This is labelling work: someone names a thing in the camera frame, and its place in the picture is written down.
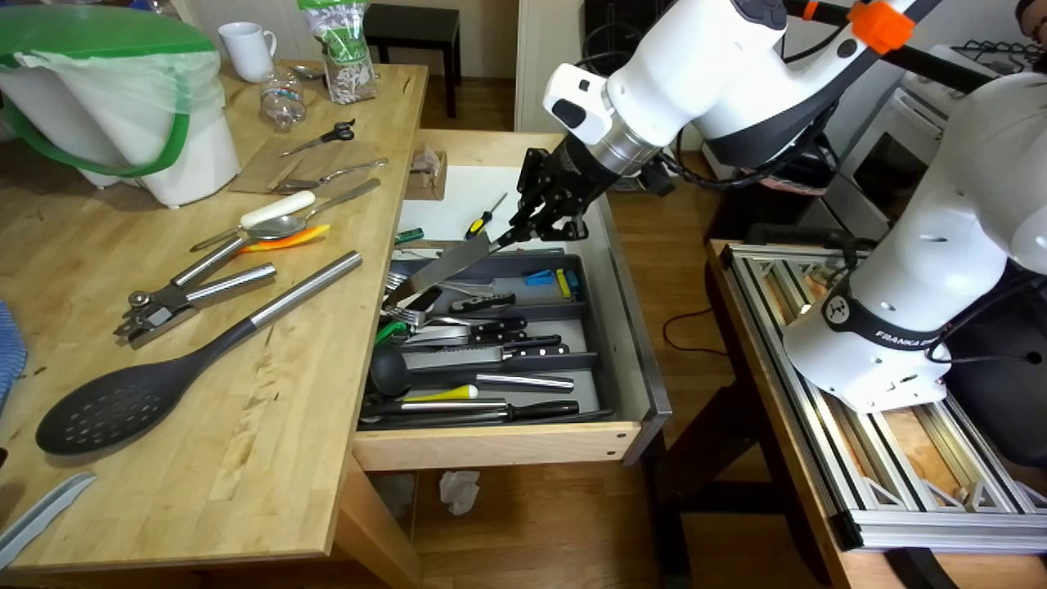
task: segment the knife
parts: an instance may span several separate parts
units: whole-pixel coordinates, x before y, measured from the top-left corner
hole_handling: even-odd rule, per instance
[[[381,301],[381,309],[394,309],[403,297],[420,294],[441,283],[447,283],[452,274],[470,269],[474,263],[488,258],[489,249],[489,235],[476,233],[474,240],[465,240],[452,249],[444,249],[436,263],[420,264],[414,274],[403,277]]]

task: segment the cup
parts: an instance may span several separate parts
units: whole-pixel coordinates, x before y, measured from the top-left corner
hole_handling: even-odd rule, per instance
[[[221,24],[220,37],[237,79],[261,82],[270,76],[270,57],[277,49],[270,30],[259,24]]]

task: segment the black spatula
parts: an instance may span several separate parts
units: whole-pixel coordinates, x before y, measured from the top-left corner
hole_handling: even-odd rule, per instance
[[[357,253],[339,257],[186,357],[126,366],[79,387],[41,416],[35,444],[53,455],[83,455],[154,428],[209,365],[357,264]]]

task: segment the drawer front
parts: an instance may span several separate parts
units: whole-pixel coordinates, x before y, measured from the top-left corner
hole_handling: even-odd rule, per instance
[[[488,210],[500,192],[506,200],[489,220],[497,235],[518,200],[518,161],[460,164],[447,152],[444,200],[405,200],[398,229],[426,229],[426,240],[460,240],[470,215]],[[366,473],[420,473],[420,467],[495,467],[495,465],[566,465],[566,463],[638,463],[645,444],[669,416],[655,352],[632,292],[627,264],[619,253],[611,215],[594,202],[584,215],[584,244],[534,244],[523,249],[561,249],[576,257],[590,309],[590,347],[594,352],[594,399],[579,399],[579,424],[506,424],[506,427],[437,427],[437,428],[360,428],[354,453]]]

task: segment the wooden table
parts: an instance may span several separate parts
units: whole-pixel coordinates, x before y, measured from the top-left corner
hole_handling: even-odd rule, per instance
[[[230,82],[230,129],[242,164],[270,139],[309,142],[357,119],[357,153],[390,157],[378,191],[328,212],[317,247],[242,257],[225,272],[270,258],[277,283],[203,309],[161,340],[114,345],[126,294],[161,289],[199,257],[188,247],[236,227],[259,192],[214,192],[182,210],[145,191],[93,192],[23,143],[0,143],[0,301],[28,345],[0,444],[0,515],[13,520],[53,484],[93,473],[93,484],[13,573],[274,563],[351,553],[390,587],[414,587],[419,563],[368,478],[351,455],[368,340],[398,200],[426,94],[420,67],[378,70],[378,100],[330,105],[309,92],[307,121],[274,136],[259,121],[259,88]],[[102,373],[182,357],[289,284],[357,249],[364,264],[209,366],[145,439],[92,455],[35,450],[39,419]]]
[[[706,292],[736,373],[686,432],[651,455],[655,527],[663,541],[667,573],[686,571],[679,550],[679,510],[725,515],[785,515],[793,548],[809,571],[827,587],[903,587],[880,550],[840,550],[831,507],[821,502],[824,484],[819,465],[801,443],[798,424],[788,419],[785,389],[777,389],[753,322],[747,322],[738,292],[733,289],[725,244],[708,244]],[[753,444],[772,473],[772,484],[716,480]],[[935,553],[955,587],[1047,587],[1040,556],[959,556]]]

